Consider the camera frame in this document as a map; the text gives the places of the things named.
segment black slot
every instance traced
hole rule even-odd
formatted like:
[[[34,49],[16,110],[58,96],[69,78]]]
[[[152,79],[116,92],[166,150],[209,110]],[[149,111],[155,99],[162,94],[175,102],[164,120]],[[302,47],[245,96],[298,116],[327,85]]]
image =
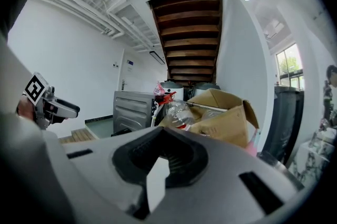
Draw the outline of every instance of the black slot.
[[[254,172],[242,173],[239,177],[267,215],[283,205]]]
[[[67,157],[69,159],[74,159],[74,158],[78,158],[78,157],[82,157],[86,154],[91,154],[93,151],[90,150],[90,149],[85,149],[85,150],[81,150],[81,151],[76,151],[76,152],[73,152],[73,153],[69,153],[67,154]]]

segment open cardboard box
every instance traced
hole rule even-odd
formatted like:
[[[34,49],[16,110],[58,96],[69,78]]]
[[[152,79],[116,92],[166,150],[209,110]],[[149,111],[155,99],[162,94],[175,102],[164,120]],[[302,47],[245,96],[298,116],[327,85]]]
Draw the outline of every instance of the open cardboard box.
[[[201,95],[191,98],[188,102],[227,109],[226,112],[214,118],[200,121],[207,109],[196,106],[190,107],[196,120],[196,123],[189,129],[191,132],[246,148],[248,145],[246,121],[250,122],[256,129],[259,129],[255,112],[250,103],[233,94],[218,89],[208,89]],[[160,125],[167,125],[165,119]]]

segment stair underside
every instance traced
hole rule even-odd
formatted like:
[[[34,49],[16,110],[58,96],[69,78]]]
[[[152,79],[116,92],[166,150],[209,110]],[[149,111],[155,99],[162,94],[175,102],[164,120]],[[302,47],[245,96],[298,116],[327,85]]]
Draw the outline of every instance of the stair underside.
[[[150,6],[169,78],[184,86],[212,82],[221,39],[222,0],[152,0]]]

